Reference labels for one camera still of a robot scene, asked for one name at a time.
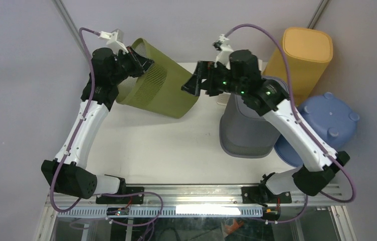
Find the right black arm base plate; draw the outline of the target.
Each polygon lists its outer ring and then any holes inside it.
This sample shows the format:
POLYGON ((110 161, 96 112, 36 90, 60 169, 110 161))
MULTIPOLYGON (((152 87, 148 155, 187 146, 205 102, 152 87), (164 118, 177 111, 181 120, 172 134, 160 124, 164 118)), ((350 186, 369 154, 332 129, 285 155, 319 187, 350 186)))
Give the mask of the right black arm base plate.
POLYGON ((292 197, 289 192, 273 194, 265 187, 260 186, 242 186, 241 197, 243 204, 290 204, 292 197))

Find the olive green waste bin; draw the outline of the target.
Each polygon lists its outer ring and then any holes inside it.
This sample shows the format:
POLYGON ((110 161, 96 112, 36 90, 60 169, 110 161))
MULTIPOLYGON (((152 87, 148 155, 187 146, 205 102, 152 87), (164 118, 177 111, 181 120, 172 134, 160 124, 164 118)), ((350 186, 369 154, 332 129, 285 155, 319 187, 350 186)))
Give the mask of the olive green waste bin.
POLYGON ((183 117, 199 99, 181 90, 192 74, 143 38, 135 40, 132 48, 154 63, 141 77, 129 77, 118 85, 116 102, 172 118, 183 117))

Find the yellow slatted waste bin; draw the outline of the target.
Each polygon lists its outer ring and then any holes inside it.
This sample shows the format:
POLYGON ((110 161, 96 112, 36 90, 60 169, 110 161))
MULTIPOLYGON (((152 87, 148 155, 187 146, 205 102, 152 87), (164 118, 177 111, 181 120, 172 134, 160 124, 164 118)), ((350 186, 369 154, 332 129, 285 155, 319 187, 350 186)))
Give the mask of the yellow slatted waste bin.
POLYGON ((295 105, 304 102, 333 58, 333 42, 325 32, 290 27, 280 41, 288 59, 295 105))

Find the blue plastic bucket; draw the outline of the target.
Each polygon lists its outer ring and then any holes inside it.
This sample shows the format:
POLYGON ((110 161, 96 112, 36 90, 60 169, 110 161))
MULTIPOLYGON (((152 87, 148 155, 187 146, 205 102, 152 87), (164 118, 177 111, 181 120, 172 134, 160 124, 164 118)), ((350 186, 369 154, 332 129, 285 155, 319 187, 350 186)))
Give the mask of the blue plastic bucket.
POLYGON ((281 133, 274 146, 279 157, 295 168, 306 165, 312 171, 332 165, 329 157, 342 153, 360 119, 330 92, 310 97, 297 108, 284 99, 264 118, 281 133))

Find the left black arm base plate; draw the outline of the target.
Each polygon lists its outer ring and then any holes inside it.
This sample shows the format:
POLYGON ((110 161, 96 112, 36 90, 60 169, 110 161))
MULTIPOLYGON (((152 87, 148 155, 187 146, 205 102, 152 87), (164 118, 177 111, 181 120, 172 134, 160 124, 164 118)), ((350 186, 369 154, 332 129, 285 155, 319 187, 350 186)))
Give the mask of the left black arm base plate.
POLYGON ((111 195, 101 195, 96 198, 96 204, 143 204, 144 203, 144 191, 142 186, 127 186, 121 188, 118 193, 111 195))

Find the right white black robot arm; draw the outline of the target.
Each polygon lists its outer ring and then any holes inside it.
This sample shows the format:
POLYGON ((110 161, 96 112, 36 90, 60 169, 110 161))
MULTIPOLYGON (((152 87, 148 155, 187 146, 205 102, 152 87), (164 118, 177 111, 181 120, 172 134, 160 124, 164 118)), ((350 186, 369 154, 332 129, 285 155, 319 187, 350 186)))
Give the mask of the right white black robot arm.
POLYGON ((336 151, 312 130, 292 108, 288 92, 277 81, 261 76, 258 59, 249 50, 234 51, 227 63, 198 61, 181 90, 194 96, 200 96, 202 90, 209 96, 223 92, 240 96, 248 108, 284 136, 302 159, 301 167, 263 177, 259 197, 264 203, 274 202, 290 189, 308 196, 322 193, 350 159, 345 151, 336 151))

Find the grey mesh waste bin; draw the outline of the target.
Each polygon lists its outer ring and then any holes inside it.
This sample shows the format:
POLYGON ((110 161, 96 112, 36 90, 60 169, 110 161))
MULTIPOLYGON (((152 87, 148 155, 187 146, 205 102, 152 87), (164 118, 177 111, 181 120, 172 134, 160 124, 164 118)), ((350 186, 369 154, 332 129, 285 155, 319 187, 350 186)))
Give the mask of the grey mesh waste bin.
POLYGON ((280 132, 240 96, 230 95, 219 123, 219 140, 225 153, 237 158, 264 158, 279 136, 280 132))

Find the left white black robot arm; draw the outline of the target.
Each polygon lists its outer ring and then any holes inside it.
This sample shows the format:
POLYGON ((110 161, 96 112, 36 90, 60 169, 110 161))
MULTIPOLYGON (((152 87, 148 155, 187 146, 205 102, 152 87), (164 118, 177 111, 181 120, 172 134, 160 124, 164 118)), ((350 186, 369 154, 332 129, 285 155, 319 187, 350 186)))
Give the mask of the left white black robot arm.
POLYGON ((122 179, 93 174, 86 170, 89 152, 95 137, 112 109, 118 85, 129 77, 141 77, 154 61, 137 53, 132 47, 114 53, 110 48, 94 50, 88 62, 89 80, 82 91, 79 111, 62 148, 52 160, 44 160, 41 171, 51 193, 80 199, 107 194, 114 204, 125 201, 127 191, 122 179))

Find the white perforated plastic tray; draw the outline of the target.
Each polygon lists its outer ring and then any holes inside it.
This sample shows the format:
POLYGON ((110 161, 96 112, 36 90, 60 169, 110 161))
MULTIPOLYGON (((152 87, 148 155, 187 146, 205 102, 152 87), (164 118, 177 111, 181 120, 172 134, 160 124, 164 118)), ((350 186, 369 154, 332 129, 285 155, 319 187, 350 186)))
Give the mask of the white perforated plastic tray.
MULTIPOLYGON (((261 72, 263 72, 267 66, 268 62, 263 61, 262 59, 258 59, 258 67, 261 72)), ((229 93, 221 93, 218 95, 216 103, 220 106, 226 106, 230 99, 229 93)))

